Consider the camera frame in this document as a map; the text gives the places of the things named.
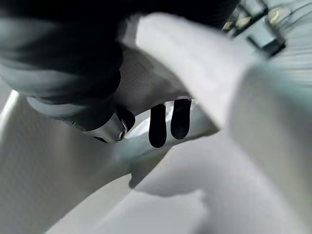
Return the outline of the right robot hand black cloth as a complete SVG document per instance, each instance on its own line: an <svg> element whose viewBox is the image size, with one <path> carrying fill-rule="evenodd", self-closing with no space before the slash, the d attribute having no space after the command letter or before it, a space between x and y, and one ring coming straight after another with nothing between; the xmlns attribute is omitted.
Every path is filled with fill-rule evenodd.
<svg viewBox="0 0 312 234"><path fill-rule="evenodd" d="M113 95L123 50L119 25L164 12L222 29L236 0L3 0L0 75L37 112L116 143L135 117Z"/></svg>

